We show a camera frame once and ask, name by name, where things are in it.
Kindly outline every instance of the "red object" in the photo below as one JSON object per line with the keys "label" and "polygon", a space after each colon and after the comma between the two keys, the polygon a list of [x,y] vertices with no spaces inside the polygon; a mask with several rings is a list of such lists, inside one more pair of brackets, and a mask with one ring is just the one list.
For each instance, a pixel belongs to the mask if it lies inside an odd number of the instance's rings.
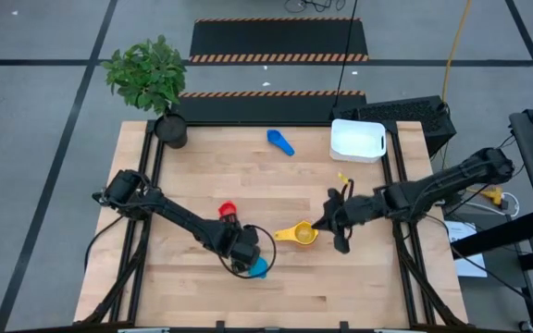
{"label": "red object", "polygon": [[226,201],[224,202],[221,207],[219,207],[218,209],[219,211],[219,218],[223,217],[223,216],[228,216],[228,215],[232,215],[232,214],[236,214],[236,212],[238,211],[238,209],[236,208],[236,205],[233,204],[233,202],[231,201]]}

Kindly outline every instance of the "green plant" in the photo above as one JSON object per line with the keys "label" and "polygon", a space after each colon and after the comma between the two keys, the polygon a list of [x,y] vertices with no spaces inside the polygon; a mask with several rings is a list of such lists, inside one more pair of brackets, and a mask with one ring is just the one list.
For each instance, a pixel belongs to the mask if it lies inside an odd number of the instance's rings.
{"label": "green plant", "polygon": [[184,90],[184,72],[178,50],[166,44],[166,37],[159,35],[157,43],[149,39],[133,45],[124,55],[120,50],[112,55],[112,61],[103,62],[108,69],[106,84],[110,92],[123,96],[126,105],[145,111],[153,108],[158,115],[180,103],[179,93]]}

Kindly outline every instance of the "potted plant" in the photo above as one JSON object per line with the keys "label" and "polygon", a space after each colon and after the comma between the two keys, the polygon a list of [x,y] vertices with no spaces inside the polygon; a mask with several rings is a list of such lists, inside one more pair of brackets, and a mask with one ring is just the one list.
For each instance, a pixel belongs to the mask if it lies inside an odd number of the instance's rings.
{"label": "potted plant", "polygon": [[160,141],[175,149],[186,144],[186,122],[175,113],[186,69],[178,50],[166,44],[166,37],[159,35],[156,43],[148,39],[135,44],[124,55],[117,50],[112,61],[102,66],[108,69],[106,84],[112,94],[118,86],[117,93],[126,105],[144,111],[153,108],[160,116],[154,127]]}

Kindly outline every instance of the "black plant pot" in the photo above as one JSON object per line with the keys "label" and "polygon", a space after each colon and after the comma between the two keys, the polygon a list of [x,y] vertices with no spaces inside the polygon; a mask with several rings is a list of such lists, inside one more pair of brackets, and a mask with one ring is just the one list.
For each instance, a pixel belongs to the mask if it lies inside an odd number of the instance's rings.
{"label": "black plant pot", "polygon": [[175,114],[158,118],[155,121],[154,133],[159,141],[173,149],[184,147],[189,140],[186,135],[186,121],[183,117]]}

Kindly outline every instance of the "blue scoop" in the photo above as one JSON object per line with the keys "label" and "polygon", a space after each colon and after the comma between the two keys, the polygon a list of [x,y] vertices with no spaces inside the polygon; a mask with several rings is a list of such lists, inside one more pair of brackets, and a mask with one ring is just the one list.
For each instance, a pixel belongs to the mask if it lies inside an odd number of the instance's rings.
{"label": "blue scoop", "polygon": [[268,141],[273,143],[274,145],[278,146],[285,154],[289,156],[293,156],[295,154],[295,151],[291,147],[291,145],[285,140],[283,137],[283,134],[279,132],[276,129],[269,129],[266,131],[266,137],[268,138]]}
{"label": "blue scoop", "polygon": [[263,259],[263,257],[258,257],[258,260],[256,261],[256,264],[254,264],[254,266],[250,267],[250,270],[248,271],[248,274],[250,276],[254,276],[254,275],[260,274],[258,276],[259,278],[266,278],[267,277],[267,273],[265,273],[265,271],[267,270],[267,268],[268,268],[267,260]]}

